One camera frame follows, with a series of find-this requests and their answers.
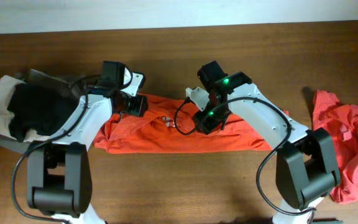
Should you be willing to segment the orange soccer t-shirt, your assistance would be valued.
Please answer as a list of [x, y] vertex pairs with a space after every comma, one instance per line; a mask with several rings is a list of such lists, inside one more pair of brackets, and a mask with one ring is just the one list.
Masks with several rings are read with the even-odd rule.
[[93, 144], [111, 154], [209, 153], [270, 151], [272, 148], [247, 122], [230, 115], [225, 128], [211, 134], [180, 134], [173, 122], [183, 100], [148, 95], [143, 117], [113, 115], [97, 133]]

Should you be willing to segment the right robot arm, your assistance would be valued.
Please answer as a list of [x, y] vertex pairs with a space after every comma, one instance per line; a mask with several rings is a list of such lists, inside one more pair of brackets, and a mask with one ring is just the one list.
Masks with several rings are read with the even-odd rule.
[[193, 121], [198, 132], [209, 134], [235, 114], [247, 122], [272, 151], [261, 162], [276, 157], [275, 183], [282, 196], [270, 223], [317, 223], [317, 205], [341, 182], [331, 135], [323, 128], [310, 130], [291, 119], [270, 102], [243, 72], [228, 75], [216, 61], [203, 65], [197, 73], [203, 87], [187, 89], [187, 97], [199, 108]]

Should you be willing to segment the grey folded garment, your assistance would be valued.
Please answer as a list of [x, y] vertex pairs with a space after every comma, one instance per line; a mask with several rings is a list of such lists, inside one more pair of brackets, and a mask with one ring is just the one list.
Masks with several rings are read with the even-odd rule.
[[[19, 73], [13, 78], [16, 78], [25, 83], [40, 85], [49, 89], [57, 91], [63, 96], [78, 96], [78, 89], [75, 88], [73, 91], [69, 89], [71, 82], [61, 79], [59, 77], [53, 77], [47, 75], [46, 73], [40, 72], [38, 70], [30, 69], [27, 76]], [[8, 150], [23, 153], [32, 141], [45, 141], [48, 139], [48, 136], [41, 136], [36, 133], [33, 129], [29, 130], [25, 136], [23, 142], [15, 141], [0, 135], [0, 147], [6, 148]]]

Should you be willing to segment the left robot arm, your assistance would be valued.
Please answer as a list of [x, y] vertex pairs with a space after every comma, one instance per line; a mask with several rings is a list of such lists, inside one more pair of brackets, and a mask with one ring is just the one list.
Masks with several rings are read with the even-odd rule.
[[114, 114], [142, 117], [147, 97], [138, 93], [145, 75], [121, 62], [105, 61], [94, 85], [85, 85], [78, 106], [48, 140], [26, 152], [27, 204], [43, 220], [103, 223], [91, 205], [93, 184], [88, 150]]

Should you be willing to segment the beige folded garment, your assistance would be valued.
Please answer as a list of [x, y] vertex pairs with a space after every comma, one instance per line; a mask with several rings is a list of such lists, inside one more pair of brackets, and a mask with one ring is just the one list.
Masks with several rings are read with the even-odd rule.
[[19, 84], [25, 84], [25, 82], [8, 75], [0, 79], [0, 135], [15, 141], [17, 139], [12, 137], [9, 132], [9, 124], [14, 117], [14, 113], [10, 112], [7, 107], [15, 92], [16, 86]]

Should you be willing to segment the red t-shirt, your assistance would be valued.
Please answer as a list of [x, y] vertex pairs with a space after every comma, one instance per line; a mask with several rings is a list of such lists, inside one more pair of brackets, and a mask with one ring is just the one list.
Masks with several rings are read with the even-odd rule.
[[332, 137], [341, 183], [330, 195], [334, 202], [358, 201], [358, 105], [343, 104], [333, 92], [318, 90], [313, 99], [313, 129]]

